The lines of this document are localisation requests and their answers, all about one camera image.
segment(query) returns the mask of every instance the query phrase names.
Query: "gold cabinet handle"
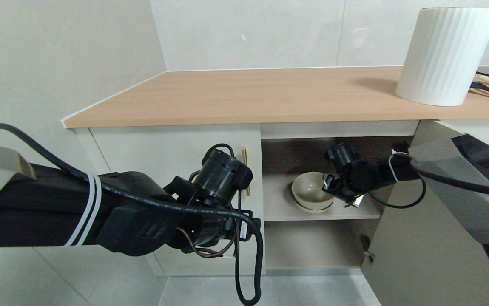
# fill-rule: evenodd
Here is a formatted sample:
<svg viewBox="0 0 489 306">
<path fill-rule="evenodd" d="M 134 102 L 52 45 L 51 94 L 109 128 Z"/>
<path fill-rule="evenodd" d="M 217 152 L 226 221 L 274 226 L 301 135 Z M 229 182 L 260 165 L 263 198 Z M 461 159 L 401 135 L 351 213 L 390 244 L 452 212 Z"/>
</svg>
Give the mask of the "gold cabinet handle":
<svg viewBox="0 0 489 306">
<path fill-rule="evenodd" d="M 241 152 L 243 153 L 243 164 L 245 164 L 248 167 L 248 157 L 246 154 L 246 147 L 242 147 Z M 246 196 L 250 196 L 250 186 L 246 188 Z"/>
</svg>

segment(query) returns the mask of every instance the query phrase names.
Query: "cabinet door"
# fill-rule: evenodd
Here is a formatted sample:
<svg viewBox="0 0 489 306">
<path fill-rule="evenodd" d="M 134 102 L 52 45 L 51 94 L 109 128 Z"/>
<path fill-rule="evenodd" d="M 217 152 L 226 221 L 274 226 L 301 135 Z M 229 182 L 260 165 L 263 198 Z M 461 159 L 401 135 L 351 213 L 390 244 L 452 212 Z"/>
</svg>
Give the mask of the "cabinet door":
<svg viewBox="0 0 489 306">
<path fill-rule="evenodd" d="M 254 178 L 250 196 L 243 192 L 243 209 L 252 210 L 263 220 L 262 142 L 259 124 L 200 125 L 159 127 L 92 128 L 97 145 L 112 172 L 140 171 L 165 186 L 174 176 L 188 178 L 201 168 L 207 149 L 217 143 L 227 143 L 242 161 L 241 148 L 248 152 L 248 166 Z M 237 207 L 237 197 L 233 198 Z M 213 249 L 229 242 L 223 240 Z M 162 246 L 154 252 L 165 275 L 233 275 L 235 261 L 227 258 L 203 259 L 196 254 L 184 254 L 178 249 Z M 233 254 L 233 247 L 227 251 Z M 241 244 L 241 273 L 251 275 L 256 258 L 256 241 Z"/>
<path fill-rule="evenodd" d="M 457 135 L 421 122 L 413 146 Z M 389 203 L 411 203 L 420 190 L 419 182 L 398 183 Z M 383 306 L 489 305 L 487 255 L 431 190 L 411 209 L 387 208 L 369 252 L 375 259 L 361 269 Z"/>
</svg>

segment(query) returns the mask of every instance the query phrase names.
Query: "open cabinet door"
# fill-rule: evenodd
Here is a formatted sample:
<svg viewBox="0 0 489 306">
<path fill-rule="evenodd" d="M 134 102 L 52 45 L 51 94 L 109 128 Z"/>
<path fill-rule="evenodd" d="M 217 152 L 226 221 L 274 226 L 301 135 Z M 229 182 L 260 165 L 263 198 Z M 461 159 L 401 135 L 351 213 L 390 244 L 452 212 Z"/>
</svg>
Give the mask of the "open cabinet door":
<svg viewBox="0 0 489 306">
<path fill-rule="evenodd" d="M 413 146 L 459 135 L 421 122 Z M 396 184 L 389 203 L 405 205 L 421 192 L 417 181 Z M 481 244 L 428 190 L 410 209 L 386 208 L 361 270 L 382 306 L 488 306 L 489 259 Z"/>
</svg>

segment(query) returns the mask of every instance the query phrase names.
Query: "bowl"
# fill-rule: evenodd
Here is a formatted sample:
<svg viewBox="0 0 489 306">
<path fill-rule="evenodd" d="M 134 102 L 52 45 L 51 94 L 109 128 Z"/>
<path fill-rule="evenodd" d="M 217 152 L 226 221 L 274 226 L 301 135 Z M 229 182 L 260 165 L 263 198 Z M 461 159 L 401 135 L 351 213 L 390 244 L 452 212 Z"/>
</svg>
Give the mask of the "bowl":
<svg viewBox="0 0 489 306">
<path fill-rule="evenodd" d="M 322 191 L 324 180 L 321 172 L 307 172 L 292 183 L 292 194 L 296 205 L 307 213 L 324 213 L 333 203 L 333 196 Z"/>
</svg>

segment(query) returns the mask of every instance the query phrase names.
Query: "wooden countertop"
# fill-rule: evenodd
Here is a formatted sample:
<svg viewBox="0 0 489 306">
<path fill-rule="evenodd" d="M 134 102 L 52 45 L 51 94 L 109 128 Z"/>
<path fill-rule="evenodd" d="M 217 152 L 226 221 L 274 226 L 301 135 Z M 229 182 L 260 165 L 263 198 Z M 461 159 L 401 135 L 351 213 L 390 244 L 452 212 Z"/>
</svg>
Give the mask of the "wooden countertop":
<svg viewBox="0 0 489 306">
<path fill-rule="evenodd" d="M 489 119 L 487 93 L 461 106 L 394 95 L 401 67 L 166 72 L 64 121 L 68 128 Z"/>
</svg>

